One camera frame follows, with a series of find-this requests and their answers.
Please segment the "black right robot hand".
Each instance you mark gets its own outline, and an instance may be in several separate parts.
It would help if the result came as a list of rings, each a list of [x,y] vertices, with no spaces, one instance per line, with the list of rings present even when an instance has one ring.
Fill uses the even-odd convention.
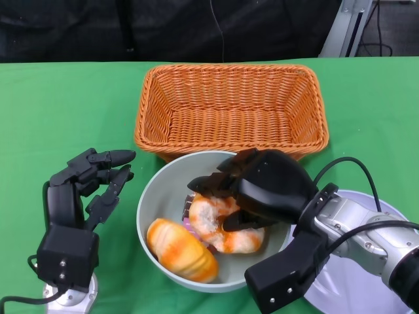
[[[187,187],[202,196],[233,198],[240,208],[228,214],[226,232],[262,228],[277,222],[296,224],[318,188],[300,164],[280,150],[240,151],[208,176]]]

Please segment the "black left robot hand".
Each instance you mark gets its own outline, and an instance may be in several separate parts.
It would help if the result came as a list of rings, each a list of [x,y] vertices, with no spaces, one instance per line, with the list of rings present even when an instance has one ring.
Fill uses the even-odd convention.
[[[46,226],[94,230],[119,203],[126,182],[134,178],[133,150],[98,153],[90,148],[67,162],[43,186]]]

